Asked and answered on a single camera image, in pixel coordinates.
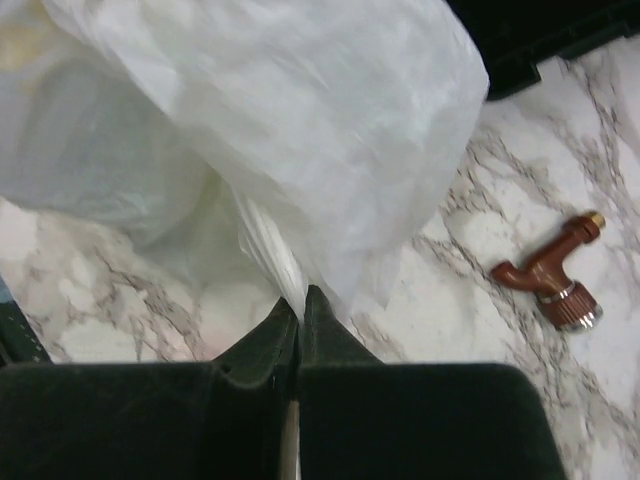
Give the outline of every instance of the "brown faucet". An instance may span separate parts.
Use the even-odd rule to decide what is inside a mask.
[[[491,270],[491,276],[509,288],[535,293],[540,310],[557,329],[592,328],[602,317],[602,307],[584,285],[567,277],[562,262],[580,245],[598,238],[604,226],[598,212],[574,217],[556,238],[527,258],[521,269],[503,262]]]

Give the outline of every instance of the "plastic bag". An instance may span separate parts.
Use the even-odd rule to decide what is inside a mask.
[[[43,3],[79,44],[42,20],[42,51],[0,69],[2,92],[46,70],[0,99],[31,112],[4,120],[0,194],[122,228],[191,279],[229,255],[197,238],[224,217],[299,316],[308,282],[341,311],[386,302],[487,87],[443,2]]]

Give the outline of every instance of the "marble surface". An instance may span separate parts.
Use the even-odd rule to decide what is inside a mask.
[[[484,108],[438,215],[404,248],[386,311],[345,323],[388,362],[517,365],[542,395],[570,478],[636,479],[640,38],[549,61],[541,74],[540,85]],[[114,232],[0,202],[0,273],[56,361],[210,359],[275,301],[266,282],[194,292]],[[487,270],[590,209],[608,227],[567,270],[605,316],[566,336]]]

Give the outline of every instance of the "white marble countertop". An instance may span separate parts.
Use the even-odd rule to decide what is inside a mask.
[[[640,38],[541,74],[484,107],[439,214],[404,249],[389,307],[346,323],[388,362],[517,365],[542,395],[570,478],[640,478]],[[211,359],[275,302],[266,282],[197,294],[118,234],[0,202],[0,273],[56,361]],[[591,209],[608,226],[567,270],[605,316],[566,336],[531,295],[486,272]]]

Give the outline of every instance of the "translucent plastic bag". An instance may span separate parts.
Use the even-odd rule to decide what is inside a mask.
[[[11,105],[37,113],[8,120],[0,194],[123,228],[159,259],[181,224],[198,236],[222,216],[298,315],[307,282],[341,311],[386,302],[399,248],[444,196],[487,86],[441,0],[43,3],[79,44],[42,20],[55,42],[0,71],[0,90],[15,90],[11,77],[49,64]],[[55,45],[64,59],[48,58]],[[13,101],[0,99],[3,113]],[[229,243],[185,239],[200,248],[178,257],[184,275]]]

